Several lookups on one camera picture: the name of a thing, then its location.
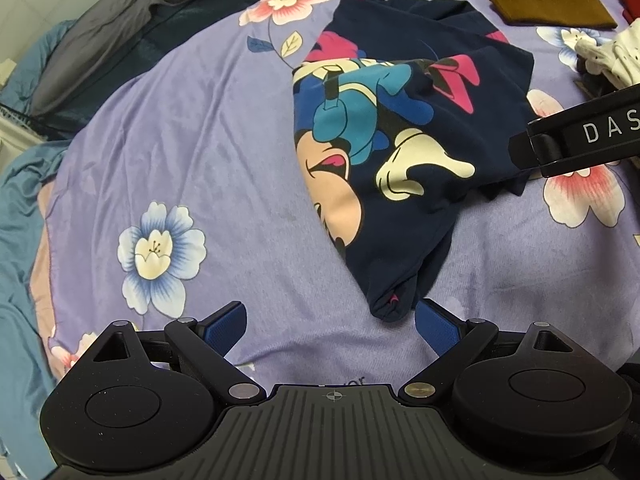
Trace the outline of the navy Mickey Mouse sweatshirt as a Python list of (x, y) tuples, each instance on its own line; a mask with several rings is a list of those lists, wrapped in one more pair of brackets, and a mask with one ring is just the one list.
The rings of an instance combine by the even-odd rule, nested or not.
[(533, 55), (461, 0), (341, 0), (293, 74), (294, 143), (322, 226), (385, 322), (434, 284), (465, 197), (521, 194)]

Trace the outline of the white dotted garment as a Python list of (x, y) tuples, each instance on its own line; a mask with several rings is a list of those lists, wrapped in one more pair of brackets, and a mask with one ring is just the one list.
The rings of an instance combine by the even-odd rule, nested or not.
[(578, 40), (575, 51), (585, 61), (588, 74), (605, 76), (616, 89), (639, 83), (638, 20), (602, 46)]

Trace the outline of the blue teal bedding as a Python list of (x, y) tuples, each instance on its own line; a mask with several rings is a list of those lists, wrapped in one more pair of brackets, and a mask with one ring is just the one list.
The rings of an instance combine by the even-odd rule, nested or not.
[(1, 473), (13, 479), (42, 479), (54, 467), (39, 415), (65, 366), (48, 347), (55, 317), (44, 217), (71, 135), (36, 114), (35, 90), (70, 26), (37, 40), (1, 92), (2, 117), (36, 137), (1, 171)]

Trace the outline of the grey blanket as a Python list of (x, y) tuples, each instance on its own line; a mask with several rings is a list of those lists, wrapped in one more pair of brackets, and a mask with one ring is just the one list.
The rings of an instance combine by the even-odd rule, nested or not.
[(53, 50), (32, 95), (32, 114), (47, 114), (62, 104), (151, 21), (156, 6), (178, 6), (189, 1), (99, 0), (78, 18)]

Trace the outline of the dark teal bed cover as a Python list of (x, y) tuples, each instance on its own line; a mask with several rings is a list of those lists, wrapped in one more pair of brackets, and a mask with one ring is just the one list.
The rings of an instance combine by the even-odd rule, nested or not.
[(69, 139), (84, 128), (125, 82), (153, 68), (160, 59), (202, 29), (240, 12), (258, 0), (192, 0), (160, 6), (151, 21), (124, 43), (105, 65), (52, 112), (41, 117), (53, 140)]

